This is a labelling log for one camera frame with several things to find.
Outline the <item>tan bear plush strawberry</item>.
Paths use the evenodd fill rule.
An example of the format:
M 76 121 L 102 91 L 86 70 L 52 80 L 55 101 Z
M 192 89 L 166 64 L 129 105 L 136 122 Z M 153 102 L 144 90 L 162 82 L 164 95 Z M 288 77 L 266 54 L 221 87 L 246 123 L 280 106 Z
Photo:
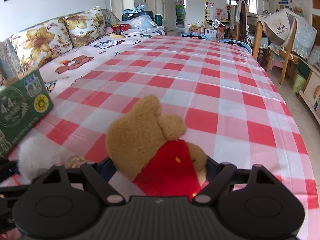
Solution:
M 192 199 L 205 180 L 207 155 L 183 140 L 182 117 L 162 114 L 154 95 L 139 99 L 107 130 L 106 150 L 118 172 L 147 196 Z

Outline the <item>white fluffy plush toy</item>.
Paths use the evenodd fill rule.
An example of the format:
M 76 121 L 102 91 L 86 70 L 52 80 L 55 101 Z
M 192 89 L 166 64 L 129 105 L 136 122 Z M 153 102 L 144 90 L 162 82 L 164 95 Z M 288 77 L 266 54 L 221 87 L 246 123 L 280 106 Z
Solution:
M 41 137 L 28 137 L 18 145 L 18 169 L 32 181 L 42 176 L 53 165 L 67 163 L 75 154 L 55 142 Z

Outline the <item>red white checkered tablecloth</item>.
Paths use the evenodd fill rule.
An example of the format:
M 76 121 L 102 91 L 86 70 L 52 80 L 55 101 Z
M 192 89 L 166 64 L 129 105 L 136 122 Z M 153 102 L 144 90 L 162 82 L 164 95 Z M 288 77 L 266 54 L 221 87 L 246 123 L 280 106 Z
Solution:
M 217 162 L 262 164 L 302 202 L 300 239 L 319 239 L 319 204 L 298 126 L 272 80 L 246 50 L 154 36 L 77 79 L 30 132 L 88 160 L 107 156 L 109 125 L 146 95 L 185 119 L 184 140 Z

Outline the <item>cardboard box green print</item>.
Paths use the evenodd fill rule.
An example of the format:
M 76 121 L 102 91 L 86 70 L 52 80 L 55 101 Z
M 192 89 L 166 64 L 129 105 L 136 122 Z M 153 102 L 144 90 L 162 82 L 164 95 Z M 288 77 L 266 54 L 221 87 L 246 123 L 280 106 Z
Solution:
M 1 158 L 5 159 L 54 104 L 38 69 L 5 86 L 0 103 Z

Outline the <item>sofa with cartoon cover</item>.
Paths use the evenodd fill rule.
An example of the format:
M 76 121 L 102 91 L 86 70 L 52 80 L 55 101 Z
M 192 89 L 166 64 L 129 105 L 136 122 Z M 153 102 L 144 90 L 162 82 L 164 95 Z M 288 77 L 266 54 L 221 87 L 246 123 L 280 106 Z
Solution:
M 12 81 L 39 69 L 48 93 L 51 98 L 55 98 L 71 87 L 77 79 L 82 78 L 107 60 L 114 59 L 120 53 L 137 46 L 148 38 L 165 35 L 165 29 L 153 22 L 148 15 L 138 16 L 125 23 L 118 20 L 112 11 L 101 10 L 106 24 L 104 36 L 87 46 L 73 46 L 70 51 L 40 68 L 30 68 L 23 72 L 9 37 L 1 41 L 1 89 Z M 129 24 L 131 28 L 124 31 L 120 37 L 116 37 L 116 32 L 111 27 L 121 23 Z

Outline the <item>green waste bin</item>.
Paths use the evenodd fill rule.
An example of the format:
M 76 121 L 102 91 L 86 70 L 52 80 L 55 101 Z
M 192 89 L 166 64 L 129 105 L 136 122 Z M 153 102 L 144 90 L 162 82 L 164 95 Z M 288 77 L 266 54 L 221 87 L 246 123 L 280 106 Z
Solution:
M 305 83 L 306 83 L 306 78 L 299 71 L 297 71 L 294 77 L 292 92 L 298 95 L 299 91 L 304 88 Z

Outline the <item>white tv cabinet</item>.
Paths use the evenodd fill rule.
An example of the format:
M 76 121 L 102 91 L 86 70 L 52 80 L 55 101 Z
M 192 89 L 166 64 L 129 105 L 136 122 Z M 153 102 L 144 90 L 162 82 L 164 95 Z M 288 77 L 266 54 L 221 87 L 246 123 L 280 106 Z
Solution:
M 310 73 L 303 89 L 299 91 L 299 96 L 306 103 L 311 113 L 319 124 L 319 68 L 308 65 Z

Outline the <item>large floral cushion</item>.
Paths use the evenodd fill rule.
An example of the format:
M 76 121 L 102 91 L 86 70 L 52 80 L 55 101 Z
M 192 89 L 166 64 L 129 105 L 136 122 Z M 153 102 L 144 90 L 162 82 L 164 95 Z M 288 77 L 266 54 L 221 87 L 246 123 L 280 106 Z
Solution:
M 9 37 L 21 70 L 40 68 L 73 48 L 62 18 L 54 18 Z

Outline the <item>small floral cushion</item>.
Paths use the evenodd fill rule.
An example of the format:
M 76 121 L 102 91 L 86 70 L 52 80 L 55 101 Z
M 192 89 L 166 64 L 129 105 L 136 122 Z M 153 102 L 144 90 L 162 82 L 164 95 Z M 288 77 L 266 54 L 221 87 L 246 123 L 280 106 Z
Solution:
M 105 18 L 99 7 L 64 17 L 74 47 L 87 46 L 105 35 Z

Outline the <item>red box on sofa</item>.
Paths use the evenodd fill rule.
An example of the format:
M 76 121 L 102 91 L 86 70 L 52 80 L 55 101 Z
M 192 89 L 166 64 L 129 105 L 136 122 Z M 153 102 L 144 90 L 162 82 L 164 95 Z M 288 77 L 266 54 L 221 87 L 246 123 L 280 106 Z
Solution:
M 111 27 L 113 29 L 113 31 L 116 31 L 118 29 L 120 29 L 121 31 L 127 31 L 131 28 L 131 25 L 129 24 L 115 24 Z

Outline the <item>giraffe height chart sticker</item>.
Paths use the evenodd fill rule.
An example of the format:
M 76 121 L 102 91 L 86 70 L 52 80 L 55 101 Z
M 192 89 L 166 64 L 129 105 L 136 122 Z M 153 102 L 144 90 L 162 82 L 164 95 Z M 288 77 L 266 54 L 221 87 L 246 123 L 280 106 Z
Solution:
M 204 0 L 204 24 L 206 25 L 209 21 L 209 0 Z

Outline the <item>wooden dining chair blue cover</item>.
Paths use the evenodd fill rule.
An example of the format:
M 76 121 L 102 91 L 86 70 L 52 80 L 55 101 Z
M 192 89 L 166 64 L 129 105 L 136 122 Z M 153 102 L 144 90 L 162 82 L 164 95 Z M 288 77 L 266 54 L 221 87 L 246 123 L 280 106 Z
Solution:
M 272 43 L 269 45 L 271 59 L 273 55 L 284 58 L 283 70 L 279 80 L 281 85 L 285 80 L 288 62 L 297 62 L 299 60 L 307 61 L 317 35 L 317 30 L 297 14 L 290 14 L 288 19 L 285 20 L 286 24 L 283 25 L 280 20 L 284 19 L 284 14 L 285 11 L 274 14 L 274 17 L 276 17 L 274 20 L 277 24 L 276 26 L 284 30 L 284 38 L 282 38 L 280 42 L 272 39 Z

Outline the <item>wooden dining table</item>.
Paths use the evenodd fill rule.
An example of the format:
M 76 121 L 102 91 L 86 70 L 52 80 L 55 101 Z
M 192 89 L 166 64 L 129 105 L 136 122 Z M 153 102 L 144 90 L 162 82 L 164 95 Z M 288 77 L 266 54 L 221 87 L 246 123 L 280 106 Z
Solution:
M 252 45 L 252 55 L 257 60 L 260 51 L 263 51 L 263 59 L 266 57 L 268 50 L 268 38 L 264 34 L 262 16 L 250 13 L 247 16 L 248 38 Z

